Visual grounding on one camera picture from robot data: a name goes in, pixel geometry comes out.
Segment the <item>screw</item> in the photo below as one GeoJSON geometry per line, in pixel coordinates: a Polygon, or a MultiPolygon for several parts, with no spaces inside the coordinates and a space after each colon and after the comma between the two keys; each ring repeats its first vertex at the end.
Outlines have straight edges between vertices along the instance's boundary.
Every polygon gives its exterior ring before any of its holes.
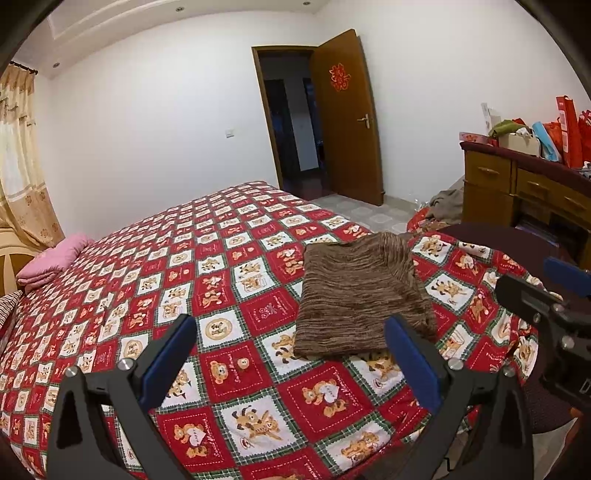
{"type": "Polygon", "coordinates": [[[503,375],[505,375],[506,377],[514,377],[515,376],[515,369],[510,366],[510,365],[505,365],[503,367],[503,375]]]}
{"type": "Polygon", "coordinates": [[[450,358],[447,361],[447,366],[457,372],[464,368],[464,362],[462,362],[459,358],[450,358]]]}
{"type": "Polygon", "coordinates": [[[574,340],[571,336],[565,335],[560,339],[560,346],[564,350],[572,350],[574,348],[574,340]]]}
{"type": "Polygon", "coordinates": [[[66,368],[66,371],[64,372],[64,374],[67,377],[71,378],[71,377],[75,377],[79,371],[80,371],[80,369],[77,366],[72,365],[71,367],[66,368]]]}
{"type": "Polygon", "coordinates": [[[117,368],[119,370],[131,370],[135,365],[135,360],[133,358],[122,358],[117,363],[117,368]]]}

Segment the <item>curtain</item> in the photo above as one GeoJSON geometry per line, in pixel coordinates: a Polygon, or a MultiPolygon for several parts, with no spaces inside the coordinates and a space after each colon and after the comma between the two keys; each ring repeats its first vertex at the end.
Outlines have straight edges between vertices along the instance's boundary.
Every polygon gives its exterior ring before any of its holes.
{"type": "Polygon", "coordinates": [[[34,74],[9,65],[0,77],[0,228],[37,248],[64,238],[38,162],[34,74]]]}

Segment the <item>blue gripper pad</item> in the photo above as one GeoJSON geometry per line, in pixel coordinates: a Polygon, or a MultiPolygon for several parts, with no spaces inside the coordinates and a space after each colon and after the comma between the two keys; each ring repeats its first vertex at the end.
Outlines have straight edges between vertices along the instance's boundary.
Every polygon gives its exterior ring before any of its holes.
{"type": "MultiPolygon", "coordinates": [[[[396,316],[386,320],[384,324],[386,345],[394,355],[420,406],[426,408],[431,414],[436,414],[443,402],[440,378],[415,343],[415,340],[420,342],[425,342],[425,340],[420,339],[415,332],[411,333],[401,322],[404,320],[399,320],[396,316]]],[[[434,349],[431,344],[428,344],[427,347],[434,349]]]]}
{"type": "Polygon", "coordinates": [[[160,349],[158,356],[142,378],[139,406],[147,412],[162,405],[170,385],[187,360],[197,339],[197,323],[187,316],[175,334],[160,349]]]}
{"type": "Polygon", "coordinates": [[[550,281],[562,285],[579,297],[591,295],[591,275],[575,265],[548,257],[544,260],[544,274],[550,281]]]}

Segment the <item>white wall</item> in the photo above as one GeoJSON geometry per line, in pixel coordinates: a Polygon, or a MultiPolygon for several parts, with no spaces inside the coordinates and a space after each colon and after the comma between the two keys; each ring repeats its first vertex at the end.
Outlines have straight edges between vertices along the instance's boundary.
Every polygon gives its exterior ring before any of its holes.
{"type": "Polygon", "coordinates": [[[318,168],[316,142],[308,108],[304,78],[310,78],[309,60],[301,56],[268,57],[261,59],[265,80],[283,80],[294,129],[295,146],[300,168],[318,168]]]}
{"type": "Polygon", "coordinates": [[[40,79],[41,164],[64,231],[98,238],[233,184],[277,184],[251,47],[321,37],[308,14],[194,17],[40,79]]]}
{"type": "Polygon", "coordinates": [[[463,174],[458,132],[556,120],[556,96],[591,108],[563,53],[515,0],[332,0],[324,40],[354,28],[371,77],[386,194],[428,200],[463,174]]]}

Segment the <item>red paper decoration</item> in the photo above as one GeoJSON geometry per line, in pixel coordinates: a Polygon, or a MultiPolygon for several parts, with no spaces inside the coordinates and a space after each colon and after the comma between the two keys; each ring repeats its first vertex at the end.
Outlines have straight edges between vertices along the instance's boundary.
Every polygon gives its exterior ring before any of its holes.
{"type": "Polygon", "coordinates": [[[337,92],[349,88],[349,80],[351,79],[351,75],[345,72],[345,67],[342,63],[333,65],[329,72],[330,82],[337,92]]]}

